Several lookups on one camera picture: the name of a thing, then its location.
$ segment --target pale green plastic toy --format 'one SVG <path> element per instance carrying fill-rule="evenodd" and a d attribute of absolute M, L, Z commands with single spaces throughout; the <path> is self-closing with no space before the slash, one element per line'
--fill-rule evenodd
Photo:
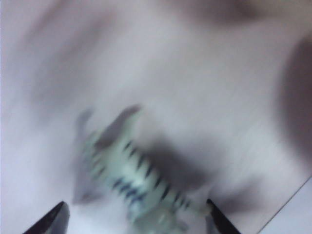
<path fill-rule="evenodd" d="M 183 234 L 187 228 L 176 212 L 185 210 L 204 217 L 210 206 L 199 207 L 164 181 L 156 168 L 131 141 L 132 129 L 141 110 L 125 109 L 121 130 L 109 145 L 101 133 L 86 141 L 84 160 L 92 180 L 117 191 L 128 205 L 128 218 L 140 234 Z"/>

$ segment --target striped toy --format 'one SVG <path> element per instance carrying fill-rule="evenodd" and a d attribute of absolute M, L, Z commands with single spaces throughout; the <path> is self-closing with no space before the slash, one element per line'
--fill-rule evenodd
<path fill-rule="evenodd" d="M 204 217 L 211 207 L 200 207 L 175 190 L 136 148 L 131 133 L 140 112 L 138 106 L 132 106 L 120 114 L 124 117 L 121 130 L 109 144 L 103 141 L 104 133 L 88 137 L 83 149 L 88 174 L 98 186 L 123 196 L 128 218 L 140 234 L 186 233 L 176 212 L 189 211 Z"/>

